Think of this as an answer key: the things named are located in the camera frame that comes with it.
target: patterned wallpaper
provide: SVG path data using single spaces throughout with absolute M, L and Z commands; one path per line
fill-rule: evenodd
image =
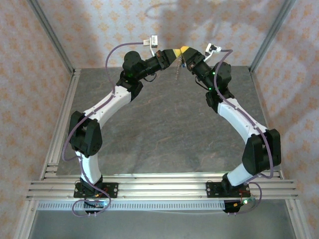
M 26 0 L 0 1 L 0 238 L 39 178 L 70 76 Z
M 295 4 L 257 69 L 256 84 L 269 126 L 282 135 L 284 173 L 297 180 L 313 238 L 319 235 L 318 12 L 315 0 Z
M 104 67 L 110 50 L 124 42 L 159 36 L 159 49 L 208 42 L 233 48 L 228 62 L 250 65 L 273 23 L 281 0 L 39 0 L 73 67 Z M 121 66 L 130 48 L 117 51 Z M 147 47 L 138 47 L 149 58 Z

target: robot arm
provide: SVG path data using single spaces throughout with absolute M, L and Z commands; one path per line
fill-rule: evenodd
M 124 56 L 123 71 L 121 72 L 119 81 L 116 83 L 115 94 L 112 100 L 84 121 L 72 135 L 70 139 L 72 149 L 76 151 L 78 156 L 81 156 L 83 171 L 89 181 L 96 187 L 101 188 L 103 181 L 98 166 L 97 154 L 103 143 L 101 134 L 103 125 L 116 111 L 131 102 L 140 93 L 143 87 L 143 84 L 140 82 L 141 79 L 148 75 L 154 75 L 159 70 L 166 69 L 180 53 L 179 49 L 158 51 L 153 57 L 144 61 L 138 52 L 128 52 Z M 74 112 L 71 116 L 69 132 L 85 115 L 94 112 L 96 108 L 109 99 L 111 94 L 83 113 Z M 87 183 L 83 174 L 80 181 L 82 188 L 86 190 L 85 195 L 89 197 L 97 193 Z
M 210 48 L 218 51 L 218 47 L 210 45 Z M 225 62 L 221 64 L 217 72 L 217 87 L 223 97 L 235 108 L 225 102 L 215 91 L 214 76 L 216 74 L 217 64 L 211 68 L 206 64 L 206 58 L 197 50 L 184 46 L 181 53 L 187 68 L 192 74 L 195 74 L 209 90 L 206 93 L 207 104 L 213 110 L 224 117 L 240 134 L 246 146 L 242 157 L 242 163 L 233 171 L 225 174 L 222 180 L 222 188 L 226 193 L 231 193 L 236 188 L 241 187 L 244 182 L 251 179 L 254 175 L 270 168 L 269 157 L 265 148 L 265 142 L 262 140 L 257 127 L 265 135 L 267 143 L 270 146 L 274 166 L 281 163 L 280 135 L 275 129 L 268 130 L 253 119 L 237 102 L 228 89 L 228 83 L 231 80 L 231 66 Z M 240 112 L 244 112 L 255 126 L 252 126 Z

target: gray marble tabletop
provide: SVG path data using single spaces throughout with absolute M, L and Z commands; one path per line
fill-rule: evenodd
M 102 129 L 99 166 L 103 175 L 119 173 L 220 172 L 234 169 L 244 151 L 237 131 L 208 107 L 206 91 L 182 68 L 159 72 L 144 82 L 138 97 L 115 113 Z M 110 68 L 114 82 L 121 68 Z M 265 125 L 247 67 L 232 67 L 230 91 Z M 71 112 L 91 108 L 111 91 L 104 69 L 83 69 Z M 67 157 L 75 155 L 68 147 Z M 78 162 L 60 160 L 58 175 L 80 174 Z

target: purple cable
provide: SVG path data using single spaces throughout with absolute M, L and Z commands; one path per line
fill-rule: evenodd
M 233 52 L 233 50 L 229 49 L 229 50 L 221 50 L 221 52 L 227 52 L 227 54 L 220 60 L 220 62 L 218 63 L 217 67 L 216 67 L 216 70 L 215 70 L 215 75 L 214 75 L 214 87 L 215 87 L 215 90 L 216 92 L 218 93 L 218 95 L 220 96 L 220 98 L 226 102 L 229 106 L 231 106 L 232 108 L 234 108 L 234 110 L 237 110 L 242 116 L 244 116 L 248 121 L 249 123 L 251 123 L 251 125 L 258 131 L 258 133 L 261 135 L 261 137 L 263 138 L 263 141 L 265 143 L 265 146 L 266 146 L 266 150 L 267 150 L 267 154 L 268 154 L 268 157 L 269 157 L 269 165 L 270 165 L 270 175 L 267 176 L 263 173 L 260 173 L 260 174 L 256 174 L 255 176 L 253 176 L 252 178 L 250 178 L 249 180 L 247 180 L 244 184 L 247 185 L 248 183 L 253 183 L 253 184 L 256 184 L 257 187 L 259 188 L 259 191 L 260 191 L 260 196 L 259 196 L 259 200 L 257 201 L 256 205 L 253 206 L 252 208 L 248 209 L 248 210 L 245 210 L 243 212 L 238 212 L 238 213 L 229 213 L 229 215 L 236 215 L 236 214 L 243 214 L 243 213 L 247 213 L 247 212 L 250 212 L 252 211 L 253 209 L 255 209 L 261 202 L 261 199 L 262 199 L 262 190 L 261 190 L 261 187 L 259 186 L 258 183 L 255 183 L 255 182 L 251 182 L 251 180 L 255 179 L 256 177 L 258 177 L 259 175 L 262 175 L 263 177 L 265 178 L 268 178 L 268 179 L 271 179 L 273 176 L 274 176 L 274 163 L 273 163 L 273 158 L 272 158 L 272 155 L 271 155 L 271 152 L 270 152 L 270 146 L 267 142 L 267 139 L 266 139 L 266 136 L 264 135 L 264 133 L 256 126 L 256 124 L 253 122 L 253 120 L 245 113 L 243 112 L 240 108 L 236 108 L 236 106 L 232 103 L 230 103 L 222 94 L 221 92 L 219 91 L 218 87 L 217 87 L 217 72 L 221 66 L 221 64 L 225 61 L 225 59 Z
M 67 148 L 67 146 L 68 146 L 68 142 L 70 141 L 70 139 L 71 139 L 72 135 L 74 134 L 74 132 L 76 131 L 76 129 L 77 129 L 87 118 L 89 118 L 92 114 L 96 113 L 96 112 L 97 112 L 98 110 L 100 110 L 102 107 L 104 107 L 105 105 L 107 105 L 107 104 L 112 100 L 113 96 L 115 95 L 115 84 L 113 83 L 113 81 L 112 81 L 112 79 L 111 79 L 111 76 L 110 76 L 110 73 L 109 73 L 109 71 L 108 71 L 108 61 L 109 61 L 109 58 L 110 58 L 111 54 L 112 54 L 116 49 L 118 49 L 119 47 L 128 46 L 128 45 L 143 45 L 143 43 L 142 43 L 142 42 L 123 43 L 123 44 L 120 44 L 120 45 L 114 47 L 114 48 L 112 49 L 112 51 L 108 54 L 108 56 L 107 56 L 107 58 L 106 58 L 106 61 L 105 61 L 105 71 L 106 71 L 106 74 L 107 74 L 107 77 L 108 77 L 109 82 L 112 84 L 112 94 L 111 94 L 111 96 L 110 96 L 103 104 L 101 104 L 99 107 L 97 107 L 96 109 L 94 109 L 92 112 L 88 113 L 82 120 L 80 120 L 80 122 L 78 122 L 78 123 L 75 125 L 75 127 L 74 127 L 74 128 L 71 130 L 71 132 L 69 133 L 69 135 L 68 135 L 68 137 L 67 137 L 67 139 L 66 139 L 66 141 L 65 141 L 65 143 L 64 143 L 64 145 L 63 145 L 63 148 L 62 148 L 62 160 L 65 161 L 65 162 L 68 162 L 68 161 L 71 161 L 71 160 L 73 160 L 73 159 L 78 158 L 79 161 L 80 161 L 81 173 L 83 174 L 83 176 L 84 176 L 86 182 L 87 182 L 92 188 L 94 188 L 95 190 L 97 190 L 97 191 L 103 193 L 104 195 L 106 195 L 106 196 L 108 197 L 108 199 L 109 199 L 109 203 L 108 203 L 101 211 L 99 211 L 99 212 L 97 212 L 97 213 L 96 213 L 96 212 L 94 213 L 95 216 L 96 216 L 97 214 L 100 214 L 100 213 L 104 212 L 106 209 L 108 209 L 108 207 L 109 207 L 110 204 L 111 204 L 111 197 L 110 197 L 110 195 L 109 195 L 108 193 L 106 193 L 106 192 L 103 191 L 102 189 L 99 189 L 98 187 L 94 186 L 94 184 L 90 182 L 90 180 L 89 180 L 88 177 L 86 176 L 86 174 L 85 174 L 85 172 L 84 172 L 84 169 L 83 169 L 83 164 L 82 164 L 82 159 L 83 159 L 83 158 L 82 158 L 81 156 L 77 156 L 77 155 L 76 155 L 76 156 L 74 156 L 74 157 L 72 157 L 72 158 L 68 158 L 68 159 L 67 159 L 67 158 L 65 158 L 65 151 L 66 151 L 66 148 Z M 88 215 L 79 215 L 79 214 L 75 213 L 74 207 L 75 207 L 75 204 L 77 204 L 78 202 L 88 202 L 88 203 L 97 202 L 97 203 L 99 203 L 99 202 L 102 202 L 102 201 L 100 201 L 100 200 L 90 201 L 90 200 L 86 200 L 86 199 L 80 199 L 80 200 L 74 202 L 74 204 L 72 205 L 72 213 L 73 213 L 73 215 L 75 215 L 76 217 L 80 217 L 80 218 L 81 218 L 81 217 L 90 216 L 90 214 L 88 214 Z
M 252 119 L 245 113 L 243 112 L 240 108 L 236 108 L 235 105 L 233 105 L 232 103 L 230 103 L 219 91 L 218 87 L 217 87 L 217 72 L 221 66 L 221 64 L 225 61 L 225 59 L 227 58 L 227 56 L 229 56 L 233 50 L 221 50 L 221 52 L 227 52 L 227 54 L 220 60 L 220 62 L 218 63 L 217 67 L 216 67 L 216 71 L 215 71 L 215 75 L 214 75 L 214 87 L 216 92 L 218 93 L 218 95 L 220 96 L 220 98 L 223 99 L 224 102 L 226 102 L 228 105 L 230 105 L 232 108 L 234 108 L 234 110 L 237 110 L 239 113 L 241 113 L 241 115 L 243 117 L 245 117 L 249 123 L 251 123 L 251 125 L 258 131 L 258 133 L 261 135 L 261 137 L 263 138 L 263 141 L 265 143 L 266 146 L 266 150 L 267 150 L 267 154 L 269 157 L 269 165 L 270 165 L 270 175 L 267 176 L 263 173 L 260 173 L 260 175 L 264 176 L 265 178 L 271 179 L 274 176 L 274 163 L 273 163 L 273 158 L 271 156 L 271 152 L 270 152 L 270 146 L 267 142 L 267 139 L 264 135 L 264 133 L 256 126 L 256 124 L 252 121 Z M 255 175 L 254 177 L 252 177 L 251 179 L 247 180 L 246 183 L 250 182 L 251 180 L 255 179 L 256 177 L 258 177 L 258 175 Z
M 259 192 L 260 192 L 259 199 L 258 199 L 258 201 L 256 202 L 256 204 L 255 204 L 253 207 L 251 207 L 250 209 L 247 209 L 247 210 L 245 210 L 245 211 L 243 211 L 243 212 L 228 213 L 228 215 L 234 215 L 234 216 L 235 216 L 235 215 L 237 215 L 237 214 L 248 213 L 248 212 L 254 210 L 256 207 L 258 207 L 258 205 L 260 204 L 261 199 L 262 199 L 262 197 L 263 197 L 263 191 L 261 190 L 261 187 L 259 186 L 258 183 L 255 183 L 255 182 L 250 182 L 250 183 L 257 185 L 257 187 L 258 187 L 258 189 L 259 189 Z

